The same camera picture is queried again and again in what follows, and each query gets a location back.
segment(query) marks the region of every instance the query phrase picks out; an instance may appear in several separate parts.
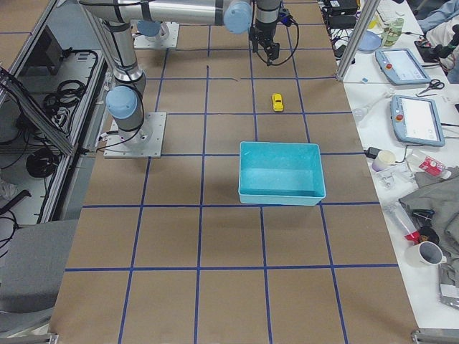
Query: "white container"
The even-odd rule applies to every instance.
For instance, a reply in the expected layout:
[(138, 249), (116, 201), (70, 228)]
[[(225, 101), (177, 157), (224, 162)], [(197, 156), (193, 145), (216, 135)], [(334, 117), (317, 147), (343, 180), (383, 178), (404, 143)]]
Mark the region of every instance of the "white container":
[(380, 172), (395, 164), (395, 154), (390, 150), (381, 150), (372, 163), (372, 168)]
[(431, 267), (446, 263), (442, 249), (433, 242), (421, 242), (411, 246), (405, 251), (404, 257), (412, 267)]
[(451, 171), (446, 169), (445, 164), (418, 150), (412, 151), (407, 156), (407, 161), (431, 176), (440, 177), (442, 179), (448, 179), (451, 177)]

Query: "metal mounting plate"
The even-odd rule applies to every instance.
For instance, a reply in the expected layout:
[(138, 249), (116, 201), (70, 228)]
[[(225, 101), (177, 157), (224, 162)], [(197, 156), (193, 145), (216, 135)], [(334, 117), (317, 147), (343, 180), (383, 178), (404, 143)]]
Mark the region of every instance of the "metal mounting plate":
[(155, 50), (155, 49), (175, 49), (177, 48), (177, 42), (179, 40), (179, 27), (178, 23), (167, 22), (169, 28), (169, 37), (164, 41), (152, 42), (148, 41), (145, 36), (137, 36), (134, 39), (134, 48), (137, 50)]
[[(145, 122), (143, 125), (148, 125), (151, 129), (152, 135), (150, 140), (138, 147), (129, 146), (120, 143), (119, 135), (111, 135), (108, 137), (107, 145), (114, 145), (114, 147), (106, 148), (104, 150), (105, 158), (160, 158), (161, 149), (163, 146), (164, 127), (166, 126), (166, 113), (146, 113)], [(118, 130), (115, 121), (112, 122), (110, 130)]]

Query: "cup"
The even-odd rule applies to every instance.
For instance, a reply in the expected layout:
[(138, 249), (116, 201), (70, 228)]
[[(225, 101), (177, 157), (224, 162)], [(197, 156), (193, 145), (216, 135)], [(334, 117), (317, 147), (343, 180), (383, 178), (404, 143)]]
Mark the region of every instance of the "cup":
[(428, 267), (446, 263), (442, 249), (433, 242), (421, 242), (404, 252), (407, 263), (412, 267)]
[(376, 172), (380, 172), (394, 165), (395, 154), (390, 150), (381, 150), (372, 163), (372, 168)]

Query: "teal plastic bin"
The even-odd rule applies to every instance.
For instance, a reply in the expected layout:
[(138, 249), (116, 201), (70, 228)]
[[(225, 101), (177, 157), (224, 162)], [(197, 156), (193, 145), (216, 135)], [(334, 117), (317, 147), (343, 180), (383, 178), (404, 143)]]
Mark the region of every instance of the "teal plastic bin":
[(315, 206), (326, 196), (314, 143), (241, 142), (239, 167), (242, 203)]

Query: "gray chair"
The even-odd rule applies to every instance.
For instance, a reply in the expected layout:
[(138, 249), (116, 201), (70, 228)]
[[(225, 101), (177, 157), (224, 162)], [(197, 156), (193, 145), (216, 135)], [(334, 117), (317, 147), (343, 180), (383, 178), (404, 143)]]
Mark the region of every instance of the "gray chair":
[(1, 271), (0, 338), (51, 318), (76, 226), (52, 221), (16, 232)]

